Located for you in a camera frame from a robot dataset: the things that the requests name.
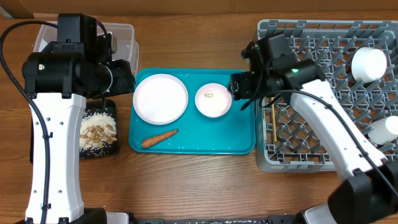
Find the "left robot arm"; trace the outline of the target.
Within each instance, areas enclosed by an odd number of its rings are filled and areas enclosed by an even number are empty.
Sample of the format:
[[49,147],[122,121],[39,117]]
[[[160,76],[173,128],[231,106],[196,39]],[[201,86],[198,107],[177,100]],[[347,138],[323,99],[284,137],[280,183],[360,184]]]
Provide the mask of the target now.
[[80,190],[80,126],[90,98],[132,93],[126,60],[113,60],[112,36],[95,18],[60,14],[57,38],[23,64],[32,112],[33,176],[25,223],[130,223],[125,212],[85,208]]

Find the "wooden chopstick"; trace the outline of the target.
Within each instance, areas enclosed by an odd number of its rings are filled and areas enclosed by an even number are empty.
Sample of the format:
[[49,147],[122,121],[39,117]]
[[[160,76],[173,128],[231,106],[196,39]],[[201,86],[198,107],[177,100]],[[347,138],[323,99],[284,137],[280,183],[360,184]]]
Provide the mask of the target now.
[[271,106],[272,126],[273,126],[273,142],[277,142],[276,120],[275,120],[275,105]]

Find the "pink bowl with food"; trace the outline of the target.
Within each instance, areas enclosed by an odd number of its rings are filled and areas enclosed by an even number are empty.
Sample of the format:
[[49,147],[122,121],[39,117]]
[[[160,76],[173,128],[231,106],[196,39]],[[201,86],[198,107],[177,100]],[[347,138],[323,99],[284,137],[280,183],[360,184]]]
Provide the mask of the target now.
[[208,118],[219,118],[226,114],[232,105],[232,97],[227,88],[218,83],[203,85],[195,95],[197,110]]

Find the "orange carrot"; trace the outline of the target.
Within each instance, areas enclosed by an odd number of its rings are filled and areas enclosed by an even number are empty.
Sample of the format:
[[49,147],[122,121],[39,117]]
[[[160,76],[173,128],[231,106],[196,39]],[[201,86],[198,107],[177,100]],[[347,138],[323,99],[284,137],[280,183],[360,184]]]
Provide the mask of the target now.
[[174,136],[177,133],[178,133],[178,129],[173,129],[171,131],[167,131],[165,133],[162,133],[162,134],[159,134],[156,136],[152,136],[150,138],[143,140],[141,143],[141,146],[143,148],[149,148],[149,147],[155,146],[156,144],[158,144],[168,138],[171,138],[172,136]]

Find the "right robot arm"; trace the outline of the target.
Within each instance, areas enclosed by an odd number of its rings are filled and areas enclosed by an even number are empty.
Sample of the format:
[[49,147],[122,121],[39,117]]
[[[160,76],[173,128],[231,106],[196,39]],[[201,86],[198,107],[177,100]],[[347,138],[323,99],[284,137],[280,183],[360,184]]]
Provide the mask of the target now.
[[295,223],[372,223],[397,213],[397,162],[361,133],[335,98],[321,68],[297,60],[278,33],[242,50],[249,70],[231,75],[228,91],[249,105],[283,98],[311,127],[334,163],[340,186],[324,203],[296,214]]

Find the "large white bowl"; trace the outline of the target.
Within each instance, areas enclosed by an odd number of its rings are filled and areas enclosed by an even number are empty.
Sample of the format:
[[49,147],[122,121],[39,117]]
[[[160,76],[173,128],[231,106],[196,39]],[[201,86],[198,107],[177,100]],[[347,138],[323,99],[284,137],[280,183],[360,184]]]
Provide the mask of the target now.
[[386,72],[387,58],[382,50],[363,47],[357,50],[351,62],[351,73],[357,81],[374,82]]

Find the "white plate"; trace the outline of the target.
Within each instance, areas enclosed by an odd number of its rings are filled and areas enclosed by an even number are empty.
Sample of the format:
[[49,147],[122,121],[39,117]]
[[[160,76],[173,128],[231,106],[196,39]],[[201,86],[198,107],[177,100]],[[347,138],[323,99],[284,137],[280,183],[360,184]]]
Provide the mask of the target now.
[[151,75],[141,81],[133,94],[133,108],[143,121],[169,124],[181,117],[188,105],[188,91],[180,79],[169,74]]

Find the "small white cup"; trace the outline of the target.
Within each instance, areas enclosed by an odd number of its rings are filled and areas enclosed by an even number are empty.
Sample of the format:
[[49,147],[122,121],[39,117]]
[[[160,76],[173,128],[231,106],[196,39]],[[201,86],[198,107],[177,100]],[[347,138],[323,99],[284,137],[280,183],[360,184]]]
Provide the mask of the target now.
[[369,125],[368,137],[379,145],[385,145],[397,138],[397,116],[389,116]]

